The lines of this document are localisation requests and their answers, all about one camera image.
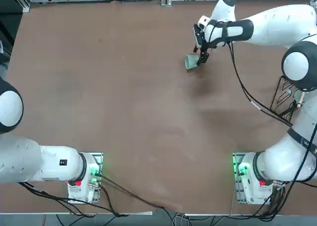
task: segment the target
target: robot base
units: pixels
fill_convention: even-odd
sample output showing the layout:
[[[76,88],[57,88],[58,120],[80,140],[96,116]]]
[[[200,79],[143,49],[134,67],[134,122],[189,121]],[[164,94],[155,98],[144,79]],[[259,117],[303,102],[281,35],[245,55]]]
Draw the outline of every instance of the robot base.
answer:
[[[87,168],[84,179],[75,182],[75,185],[67,184],[68,197],[72,199],[96,203],[100,200],[100,177],[94,176],[95,173],[102,173],[103,153],[82,153],[87,161]],[[72,204],[83,204],[82,202],[69,200]]]
[[[271,195],[273,184],[260,185],[253,170],[253,158],[256,153],[233,153],[235,190],[240,204],[263,204]]]

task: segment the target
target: light green cup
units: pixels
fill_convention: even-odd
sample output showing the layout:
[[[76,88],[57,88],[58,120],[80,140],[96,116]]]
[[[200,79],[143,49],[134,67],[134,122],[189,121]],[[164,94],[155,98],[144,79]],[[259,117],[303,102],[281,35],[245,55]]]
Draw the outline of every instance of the light green cup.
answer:
[[[199,59],[198,55],[187,55],[185,57],[185,67],[187,70],[190,70],[194,67],[197,67],[197,61]]]

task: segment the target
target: black strap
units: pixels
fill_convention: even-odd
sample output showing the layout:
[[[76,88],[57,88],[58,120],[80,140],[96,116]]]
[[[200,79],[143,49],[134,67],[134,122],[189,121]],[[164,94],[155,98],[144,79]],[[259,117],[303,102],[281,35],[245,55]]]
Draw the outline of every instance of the black strap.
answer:
[[[222,34],[221,37],[224,39],[224,46],[226,43],[228,43],[227,38],[228,38],[228,23],[231,21],[224,22],[223,27],[222,27]]]
[[[290,128],[287,133],[289,136],[291,136],[296,142],[298,142],[300,145],[302,145],[304,148],[308,148],[309,141],[298,134],[294,129]],[[309,148],[309,151],[317,158],[317,146],[312,143],[311,147]]]

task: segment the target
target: tabletop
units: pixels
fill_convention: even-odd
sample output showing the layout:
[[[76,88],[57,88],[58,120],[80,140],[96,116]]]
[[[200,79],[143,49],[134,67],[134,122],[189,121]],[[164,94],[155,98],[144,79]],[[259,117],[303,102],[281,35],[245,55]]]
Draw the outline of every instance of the tabletop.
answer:
[[[236,4],[237,19],[284,4]],[[66,4],[23,14],[7,81],[24,100],[13,134],[41,145],[103,152],[104,174],[133,193],[177,212],[229,214],[233,152],[262,151],[287,130],[245,98],[228,47],[187,73],[192,26],[215,3]],[[282,47],[235,43],[246,88],[268,105],[279,76]],[[64,182],[36,185],[66,195]],[[120,212],[153,209],[105,185]],[[0,212],[65,212],[18,184],[0,186]],[[281,211],[316,215],[314,189],[295,186]],[[100,205],[106,206],[102,197]],[[81,206],[87,213],[101,209]],[[233,214],[258,206],[239,205]]]

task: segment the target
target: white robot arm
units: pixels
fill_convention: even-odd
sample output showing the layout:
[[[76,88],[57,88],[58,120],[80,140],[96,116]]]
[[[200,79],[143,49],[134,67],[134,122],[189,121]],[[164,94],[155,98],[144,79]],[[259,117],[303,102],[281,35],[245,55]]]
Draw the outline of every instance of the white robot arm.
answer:
[[[0,78],[0,183],[68,181],[69,198],[96,202],[99,178],[94,174],[101,169],[94,156],[65,146],[41,146],[8,134],[22,116],[19,92]]]
[[[265,46],[283,46],[284,76],[306,94],[305,104],[294,125],[274,146],[264,152],[247,153],[240,166],[247,203],[262,204],[271,194],[272,180],[292,181],[302,163],[317,124],[317,17],[309,5],[286,5],[236,21],[234,1],[220,0],[211,17],[202,16],[194,25],[197,65],[208,59],[208,49],[242,41]],[[314,138],[297,180],[315,174],[317,138]]]

